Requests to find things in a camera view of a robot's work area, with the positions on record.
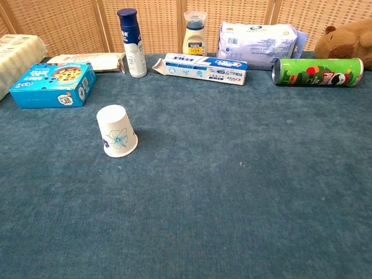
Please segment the white floral paper cup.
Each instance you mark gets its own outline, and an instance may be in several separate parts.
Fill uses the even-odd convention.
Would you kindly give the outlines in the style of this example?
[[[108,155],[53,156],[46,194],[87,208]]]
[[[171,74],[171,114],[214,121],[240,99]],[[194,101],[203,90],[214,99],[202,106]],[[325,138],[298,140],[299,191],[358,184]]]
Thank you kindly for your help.
[[[103,140],[103,150],[113,158],[130,154],[138,145],[138,137],[121,105],[108,105],[96,114]]]

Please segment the blue table cloth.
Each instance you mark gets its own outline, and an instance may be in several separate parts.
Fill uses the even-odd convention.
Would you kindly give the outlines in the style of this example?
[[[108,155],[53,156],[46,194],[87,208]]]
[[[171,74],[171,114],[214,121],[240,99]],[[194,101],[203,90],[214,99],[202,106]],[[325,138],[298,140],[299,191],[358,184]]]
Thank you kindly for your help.
[[[128,155],[96,114],[126,109]],[[0,101],[0,279],[372,279],[372,71],[354,87],[99,73]]]

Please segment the white blue toothpaste box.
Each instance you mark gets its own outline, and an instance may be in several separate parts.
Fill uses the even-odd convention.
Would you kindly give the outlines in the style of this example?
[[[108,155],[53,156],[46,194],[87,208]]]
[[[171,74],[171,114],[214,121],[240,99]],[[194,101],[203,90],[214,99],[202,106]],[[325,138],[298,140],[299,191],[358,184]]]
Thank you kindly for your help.
[[[244,85],[248,63],[208,56],[167,53],[152,68],[164,76]]]

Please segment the mayonnaise squeeze bottle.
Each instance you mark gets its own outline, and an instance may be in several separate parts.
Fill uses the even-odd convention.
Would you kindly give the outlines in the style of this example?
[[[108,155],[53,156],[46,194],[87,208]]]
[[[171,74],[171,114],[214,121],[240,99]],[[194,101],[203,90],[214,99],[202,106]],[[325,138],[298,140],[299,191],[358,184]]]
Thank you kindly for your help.
[[[207,13],[204,11],[184,12],[186,24],[185,37],[183,40],[183,54],[207,55],[207,40],[205,33],[205,20]]]

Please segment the white bottle with blue cap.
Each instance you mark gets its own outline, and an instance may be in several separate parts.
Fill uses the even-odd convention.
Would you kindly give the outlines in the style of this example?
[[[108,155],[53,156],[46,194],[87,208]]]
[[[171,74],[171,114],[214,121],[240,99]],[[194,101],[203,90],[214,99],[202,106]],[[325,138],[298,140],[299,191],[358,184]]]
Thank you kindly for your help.
[[[124,8],[117,11],[128,69],[132,77],[141,78],[147,74],[142,37],[137,20],[137,10]]]

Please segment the flat white plastic pouch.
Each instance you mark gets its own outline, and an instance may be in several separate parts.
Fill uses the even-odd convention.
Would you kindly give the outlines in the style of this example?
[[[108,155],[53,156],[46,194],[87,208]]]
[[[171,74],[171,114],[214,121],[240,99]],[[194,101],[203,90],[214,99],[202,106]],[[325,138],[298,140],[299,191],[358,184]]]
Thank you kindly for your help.
[[[117,52],[109,53],[84,53],[63,54],[50,58],[47,63],[90,63],[95,72],[118,72],[125,73],[124,54]]]

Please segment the white blue wipes pack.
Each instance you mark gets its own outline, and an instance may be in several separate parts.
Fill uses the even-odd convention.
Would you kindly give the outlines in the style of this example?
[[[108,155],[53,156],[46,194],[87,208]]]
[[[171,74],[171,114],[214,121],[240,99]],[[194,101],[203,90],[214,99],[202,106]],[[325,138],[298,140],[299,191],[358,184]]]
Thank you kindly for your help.
[[[277,59],[299,59],[307,33],[290,24],[240,24],[223,22],[217,57],[248,63],[249,69],[271,70]]]

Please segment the blue cookie box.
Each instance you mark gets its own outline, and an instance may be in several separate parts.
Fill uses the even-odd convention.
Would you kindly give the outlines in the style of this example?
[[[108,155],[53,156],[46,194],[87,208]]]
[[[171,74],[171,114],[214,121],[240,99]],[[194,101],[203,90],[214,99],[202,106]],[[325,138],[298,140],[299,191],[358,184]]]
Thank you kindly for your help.
[[[9,92],[21,109],[74,108],[85,104],[96,74],[89,62],[33,64]]]

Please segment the green Pringles can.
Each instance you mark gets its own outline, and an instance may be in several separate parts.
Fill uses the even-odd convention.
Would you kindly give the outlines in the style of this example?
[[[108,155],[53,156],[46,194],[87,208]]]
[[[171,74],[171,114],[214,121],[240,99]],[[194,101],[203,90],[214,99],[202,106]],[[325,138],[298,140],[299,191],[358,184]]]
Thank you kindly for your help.
[[[363,76],[364,64],[352,59],[277,59],[272,69],[275,85],[354,86]]]

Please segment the wicker folding screen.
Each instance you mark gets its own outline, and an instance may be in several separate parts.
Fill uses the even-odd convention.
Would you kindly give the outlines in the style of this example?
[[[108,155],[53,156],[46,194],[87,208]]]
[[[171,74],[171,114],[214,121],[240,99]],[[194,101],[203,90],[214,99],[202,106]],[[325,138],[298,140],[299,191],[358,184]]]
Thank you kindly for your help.
[[[209,52],[217,50],[222,22],[291,24],[308,34],[311,51],[327,26],[372,17],[372,0],[0,0],[0,37],[37,35],[51,56],[123,52],[122,8],[137,10],[146,53],[182,50],[187,11],[207,13]]]

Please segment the brown capybara plush toy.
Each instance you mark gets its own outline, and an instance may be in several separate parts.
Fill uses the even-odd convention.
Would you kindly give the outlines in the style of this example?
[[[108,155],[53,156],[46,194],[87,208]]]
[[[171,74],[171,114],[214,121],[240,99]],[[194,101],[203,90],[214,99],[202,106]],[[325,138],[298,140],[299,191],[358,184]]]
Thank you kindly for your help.
[[[359,58],[366,69],[372,70],[372,17],[326,27],[314,55],[318,59]]]

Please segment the long cream tissue pack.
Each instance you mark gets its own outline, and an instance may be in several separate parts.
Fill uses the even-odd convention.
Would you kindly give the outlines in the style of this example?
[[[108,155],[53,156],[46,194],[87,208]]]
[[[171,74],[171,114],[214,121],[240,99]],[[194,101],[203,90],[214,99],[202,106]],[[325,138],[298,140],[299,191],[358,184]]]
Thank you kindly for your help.
[[[47,45],[36,35],[3,35],[0,38],[0,101],[32,64],[39,63],[47,54]]]

